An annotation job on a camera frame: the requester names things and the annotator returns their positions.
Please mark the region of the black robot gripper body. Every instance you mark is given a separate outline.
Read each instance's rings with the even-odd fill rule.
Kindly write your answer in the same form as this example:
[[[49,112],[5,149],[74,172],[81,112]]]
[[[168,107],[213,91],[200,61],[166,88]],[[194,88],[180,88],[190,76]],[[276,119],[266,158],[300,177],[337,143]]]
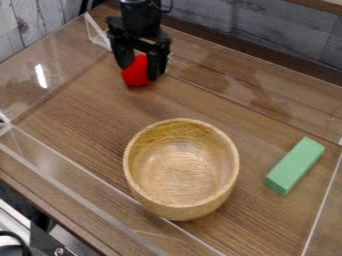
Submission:
[[[162,18],[173,10],[162,0],[119,0],[121,15],[109,16],[107,36],[114,50],[168,49],[172,38],[162,30]]]

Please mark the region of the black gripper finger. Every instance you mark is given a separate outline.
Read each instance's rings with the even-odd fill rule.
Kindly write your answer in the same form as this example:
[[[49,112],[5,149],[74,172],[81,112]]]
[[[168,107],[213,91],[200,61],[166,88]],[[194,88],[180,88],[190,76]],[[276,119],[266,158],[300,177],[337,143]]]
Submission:
[[[156,44],[148,53],[148,76],[156,81],[166,72],[169,63],[170,45]]]
[[[127,69],[136,61],[134,48],[125,37],[111,34],[109,38],[118,66]]]

